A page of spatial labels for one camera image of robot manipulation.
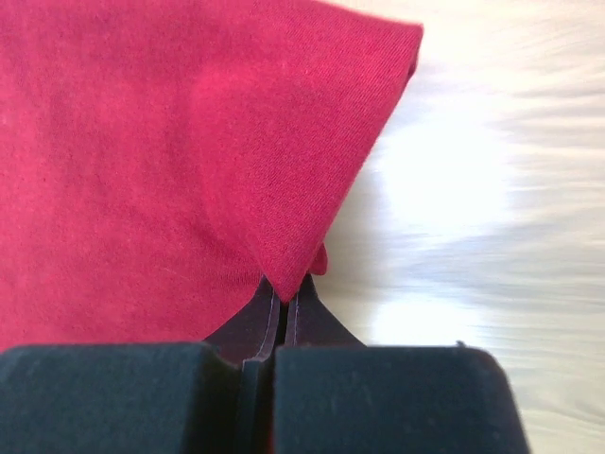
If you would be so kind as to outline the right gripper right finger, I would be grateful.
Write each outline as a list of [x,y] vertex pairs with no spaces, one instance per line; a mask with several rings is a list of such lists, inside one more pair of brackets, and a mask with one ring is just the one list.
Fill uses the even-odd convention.
[[367,346],[305,278],[274,363],[277,453],[526,453],[508,378],[486,351]]

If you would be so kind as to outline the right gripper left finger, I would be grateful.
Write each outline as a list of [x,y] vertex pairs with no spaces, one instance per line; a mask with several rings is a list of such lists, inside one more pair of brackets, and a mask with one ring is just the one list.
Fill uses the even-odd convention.
[[1,356],[1,449],[264,453],[282,315],[262,281],[205,341],[9,349]]

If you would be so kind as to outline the dark red t shirt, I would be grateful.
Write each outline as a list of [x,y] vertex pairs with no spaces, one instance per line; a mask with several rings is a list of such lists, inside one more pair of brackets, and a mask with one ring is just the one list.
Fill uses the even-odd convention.
[[190,341],[323,274],[424,30],[318,1],[1,5],[1,345]]

